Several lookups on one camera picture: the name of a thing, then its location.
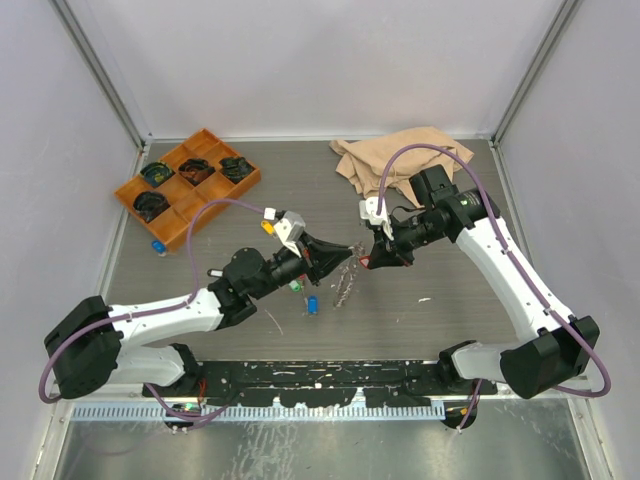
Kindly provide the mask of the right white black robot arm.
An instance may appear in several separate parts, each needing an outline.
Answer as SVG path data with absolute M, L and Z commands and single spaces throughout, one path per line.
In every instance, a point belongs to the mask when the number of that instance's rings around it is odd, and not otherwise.
M 388 214 L 384 200 L 360 202 L 360 217 L 374 234 L 370 270 L 404 267 L 416 249 L 449 239 L 488 282 L 516 333 L 513 344 L 464 341 L 441 351 L 438 379 L 459 394 L 474 379 L 507 384 L 524 399 L 581 375 L 600 329 L 589 316 L 576 317 L 544 284 L 519 250 L 490 198 L 479 189 L 464 192 L 436 165 L 414 175 L 411 187 L 420 206 L 405 220 Z

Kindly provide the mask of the large metal keyring strip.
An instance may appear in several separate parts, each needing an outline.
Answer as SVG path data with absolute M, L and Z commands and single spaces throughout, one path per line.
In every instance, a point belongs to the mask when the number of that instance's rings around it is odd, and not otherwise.
M 349 296 L 354 287 L 357 279 L 358 270 L 360 266 L 360 258 L 365 253 L 365 246 L 363 242 L 357 242 L 350 247 L 351 256 L 342 265 L 340 269 L 340 276 L 336 285 L 335 297 L 333 306 L 335 308 L 341 308 Z

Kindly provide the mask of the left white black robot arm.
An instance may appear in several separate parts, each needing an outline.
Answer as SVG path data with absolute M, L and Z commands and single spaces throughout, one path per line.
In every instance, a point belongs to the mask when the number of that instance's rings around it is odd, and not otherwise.
M 128 383 L 191 395 L 200 384 L 193 355 L 184 346 L 159 348 L 157 342 L 237 326 L 256 312 L 255 301 L 301 276 L 317 285 L 353 254 L 309 234 L 296 245 L 297 252 L 283 247 L 270 258 L 244 247 L 212 283 L 189 295 L 142 305 L 109 306 L 100 295 L 81 300 L 44 339 L 48 361 L 40 399 L 78 399 Z

